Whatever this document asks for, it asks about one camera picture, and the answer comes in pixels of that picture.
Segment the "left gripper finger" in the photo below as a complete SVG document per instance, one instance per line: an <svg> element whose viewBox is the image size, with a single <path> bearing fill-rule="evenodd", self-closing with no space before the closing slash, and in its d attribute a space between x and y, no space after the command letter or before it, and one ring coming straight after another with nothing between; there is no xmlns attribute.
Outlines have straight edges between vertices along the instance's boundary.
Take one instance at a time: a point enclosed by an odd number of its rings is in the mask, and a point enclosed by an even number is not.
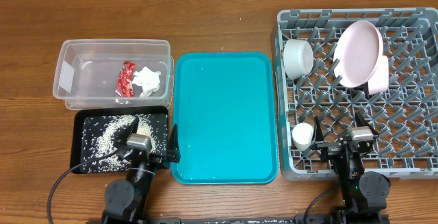
<svg viewBox="0 0 438 224"><path fill-rule="evenodd" d="M135 117L134 120L124 128L116 137L116 142L127 142L132 133L136 133L138 129L139 118Z"/></svg>
<svg viewBox="0 0 438 224"><path fill-rule="evenodd" d="M178 126L177 124L175 124L172 127L172 132L170 134L170 138L168 140L168 144L166 147L167 160L169 162L174 162L174 163L179 163L181 159L177 131L178 131Z"/></svg>

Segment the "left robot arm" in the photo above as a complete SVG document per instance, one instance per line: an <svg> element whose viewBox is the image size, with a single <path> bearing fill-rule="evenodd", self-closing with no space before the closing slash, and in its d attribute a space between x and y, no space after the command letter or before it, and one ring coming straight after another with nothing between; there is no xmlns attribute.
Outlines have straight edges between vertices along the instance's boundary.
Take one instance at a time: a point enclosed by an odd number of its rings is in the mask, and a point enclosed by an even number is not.
<svg viewBox="0 0 438 224"><path fill-rule="evenodd" d="M116 155L130 165L125 179L115 180L106 188L101 223L149 223L144 207L155 173L181 159L176 125L164 148L154 152L151 138L137 133L138 124L135 118L115 140Z"/></svg>

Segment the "grey bowl with food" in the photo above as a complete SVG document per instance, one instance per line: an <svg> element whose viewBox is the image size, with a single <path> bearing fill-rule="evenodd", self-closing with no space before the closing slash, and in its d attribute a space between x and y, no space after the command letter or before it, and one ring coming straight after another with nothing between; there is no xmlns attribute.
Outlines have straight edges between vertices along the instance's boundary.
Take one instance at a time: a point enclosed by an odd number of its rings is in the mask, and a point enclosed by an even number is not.
<svg viewBox="0 0 438 224"><path fill-rule="evenodd" d="M283 63L287 77L292 80L310 74L313 68L311 45L306 40L288 40L283 49Z"/></svg>

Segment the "white tissue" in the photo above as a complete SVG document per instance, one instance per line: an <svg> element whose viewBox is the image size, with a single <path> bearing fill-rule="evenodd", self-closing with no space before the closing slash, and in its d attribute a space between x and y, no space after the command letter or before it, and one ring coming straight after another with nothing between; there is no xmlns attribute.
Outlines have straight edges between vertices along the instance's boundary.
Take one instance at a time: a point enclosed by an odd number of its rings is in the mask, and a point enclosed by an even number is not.
<svg viewBox="0 0 438 224"><path fill-rule="evenodd" d="M161 74L161 71L153 71L147 66L135 71L132 79L134 96L146 98L157 92L161 84Z"/></svg>

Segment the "red foil wrapper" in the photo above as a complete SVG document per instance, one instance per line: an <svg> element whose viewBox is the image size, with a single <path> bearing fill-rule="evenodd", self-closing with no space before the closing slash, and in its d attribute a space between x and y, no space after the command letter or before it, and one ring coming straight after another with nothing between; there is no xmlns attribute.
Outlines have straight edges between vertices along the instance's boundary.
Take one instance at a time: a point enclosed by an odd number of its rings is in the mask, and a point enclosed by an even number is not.
<svg viewBox="0 0 438 224"><path fill-rule="evenodd" d="M136 64L124 61L118 74L115 93L117 97L133 97L132 75Z"/></svg>

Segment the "white cup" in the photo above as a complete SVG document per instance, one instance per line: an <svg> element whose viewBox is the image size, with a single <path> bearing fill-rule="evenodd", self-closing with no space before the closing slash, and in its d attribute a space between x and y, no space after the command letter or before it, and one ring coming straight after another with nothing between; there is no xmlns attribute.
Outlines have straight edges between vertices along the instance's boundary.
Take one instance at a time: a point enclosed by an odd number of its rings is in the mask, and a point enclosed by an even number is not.
<svg viewBox="0 0 438 224"><path fill-rule="evenodd" d="M313 126L308 123L299 123L292 130L294 146L299 151L305 151L313 140Z"/></svg>

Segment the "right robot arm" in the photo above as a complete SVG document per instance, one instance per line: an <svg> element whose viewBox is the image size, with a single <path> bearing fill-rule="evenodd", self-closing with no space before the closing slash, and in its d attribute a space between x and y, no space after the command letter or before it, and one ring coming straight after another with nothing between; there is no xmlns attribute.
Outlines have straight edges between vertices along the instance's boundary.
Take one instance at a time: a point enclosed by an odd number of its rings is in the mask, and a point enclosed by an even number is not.
<svg viewBox="0 0 438 224"><path fill-rule="evenodd" d="M369 154L378 132L355 113L356 127L337 142L324 139L317 116L314 117L313 141L310 149L320 151L320 159L331 160L338 176L338 184L318 195L307 207L302 217L303 223L389 223L389 217L381 211L387 207L387 197L391 187L390 179L375 171L366 171L361 157ZM321 198L340 189L343 206L334 207L330 214L310 214L309 211Z"/></svg>

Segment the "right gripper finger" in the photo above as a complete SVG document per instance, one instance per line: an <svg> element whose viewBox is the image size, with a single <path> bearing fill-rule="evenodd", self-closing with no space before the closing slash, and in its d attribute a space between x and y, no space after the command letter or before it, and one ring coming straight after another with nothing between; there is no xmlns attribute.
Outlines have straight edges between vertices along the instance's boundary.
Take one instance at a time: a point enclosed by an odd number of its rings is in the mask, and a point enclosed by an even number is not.
<svg viewBox="0 0 438 224"><path fill-rule="evenodd" d="M378 132L364 119L359 111L355 112L355 122L356 128L367 127L373 134L373 137L378 137Z"/></svg>
<svg viewBox="0 0 438 224"><path fill-rule="evenodd" d="M322 129L320 126L319 118L317 116L314 116L313 120L314 120L314 126L313 126L313 139L312 139L312 141L315 143L324 142L324 136L323 136Z"/></svg>

